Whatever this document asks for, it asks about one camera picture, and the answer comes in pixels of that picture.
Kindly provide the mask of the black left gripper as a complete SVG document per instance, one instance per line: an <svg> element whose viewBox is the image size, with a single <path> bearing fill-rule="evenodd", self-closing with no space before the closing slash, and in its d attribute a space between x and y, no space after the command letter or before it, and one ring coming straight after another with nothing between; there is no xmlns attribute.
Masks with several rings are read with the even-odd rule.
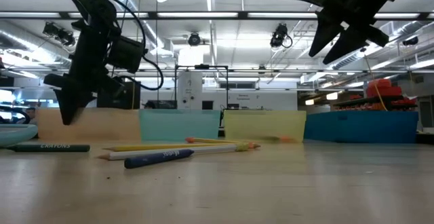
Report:
<svg viewBox="0 0 434 224"><path fill-rule="evenodd" d="M67 73L50 73L43 82L54 86L62 123L74 124L84 108L96 99L93 93L104 90L113 96L124 91L124 85L108 76L105 58L109 45L109 30L99 31L85 23L74 23L73 28L80 31L75 53L70 56L71 66Z"/></svg>

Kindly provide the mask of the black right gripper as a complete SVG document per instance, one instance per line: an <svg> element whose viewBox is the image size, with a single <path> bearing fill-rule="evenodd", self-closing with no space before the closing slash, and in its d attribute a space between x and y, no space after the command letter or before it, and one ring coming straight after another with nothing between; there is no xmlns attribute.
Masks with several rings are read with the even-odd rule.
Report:
<svg viewBox="0 0 434 224"><path fill-rule="evenodd" d="M322 8L317 12L317 29L309 56L314 57L335 38L341 31L341 23L348 24L348 29L340 34L323 59L330 64L345 54L367 45L366 40L384 46L389 38L373 27L374 16L388 1L394 0L309 0Z"/></svg>

